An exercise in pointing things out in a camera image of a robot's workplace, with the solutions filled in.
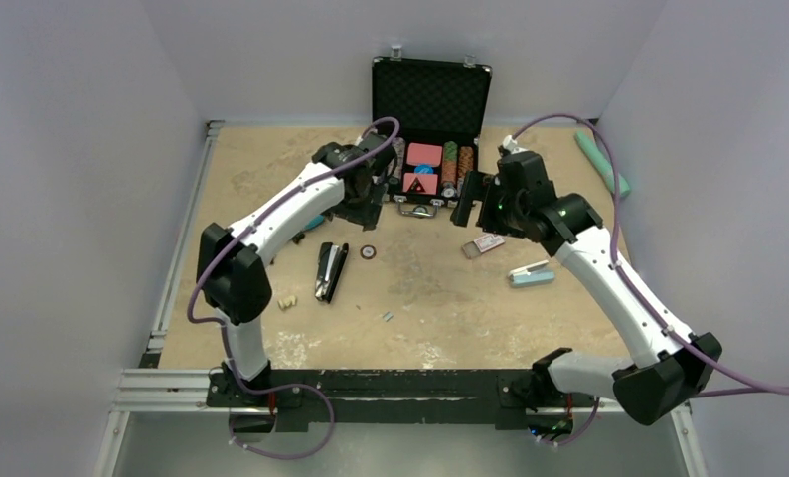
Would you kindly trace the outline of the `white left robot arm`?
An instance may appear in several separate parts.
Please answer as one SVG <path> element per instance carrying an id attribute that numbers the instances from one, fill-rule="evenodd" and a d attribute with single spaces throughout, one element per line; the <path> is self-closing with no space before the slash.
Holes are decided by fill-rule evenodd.
<path id="1" fill-rule="evenodd" d="M 268 268 L 318 216 L 366 231 L 376 227 L 387 188 L 383 175 L 395 159 L 392 142 L 368 132 L 354 144 L 327 143 L 257 210 L 228 226 L 211 223 L 202 230 L 186 317 L 219 327 L 231 393 L 243 405 L 261 404 L 274 389 L 260 323 L 273 295 Z"/>

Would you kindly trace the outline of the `light blue stapler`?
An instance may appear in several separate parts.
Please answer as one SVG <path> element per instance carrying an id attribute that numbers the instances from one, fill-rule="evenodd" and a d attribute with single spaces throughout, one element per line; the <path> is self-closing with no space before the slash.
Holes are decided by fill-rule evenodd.
<path id="1" fill-rule="evenodd" d="M 507 279 L 512 288 L 526 288 L 551 284 L 555 280 L 555 273 L 549 269 L 549 261 L 541 260 L 511 270 Z"/>

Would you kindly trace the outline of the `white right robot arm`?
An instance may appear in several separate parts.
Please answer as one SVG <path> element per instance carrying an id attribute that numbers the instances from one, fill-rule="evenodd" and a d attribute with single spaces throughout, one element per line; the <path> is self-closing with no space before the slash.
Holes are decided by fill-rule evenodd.
<path id="1" fill-rule="evenodd" d="M 518 148 L 501 155 L 494 175 L 468 172 L 454 225 L 467 225 L 474 202 L 482 205 L 476 224 L 484 232 L 538 243 L 567 269 L 629 352 L 625 359 L 551 352 L 533 364 L 534 401 L 554 404 L 570 393 L 613 399 L 634 421 L 651 425 L 706 387 L 721 356 L 719 340 L 676 318 L 654 320 L 665 306 L 650 292 L 630 290 L 624 279 L 633 270 L 610 256 L 611 233 L 600 215 L 583 196 L 556 193 L 541 155 Z"/>

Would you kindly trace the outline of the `black stapler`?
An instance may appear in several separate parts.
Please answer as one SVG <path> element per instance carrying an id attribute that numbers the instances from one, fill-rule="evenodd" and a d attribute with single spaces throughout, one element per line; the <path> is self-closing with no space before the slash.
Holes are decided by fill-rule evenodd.
<path id="1" fill-rule="evenodd" d="M 335 295 L 340 277 L 350 252 L 345 242 L 323 242 L 317 259 L 314 297 L 319 302 L 330 303 Z"/>

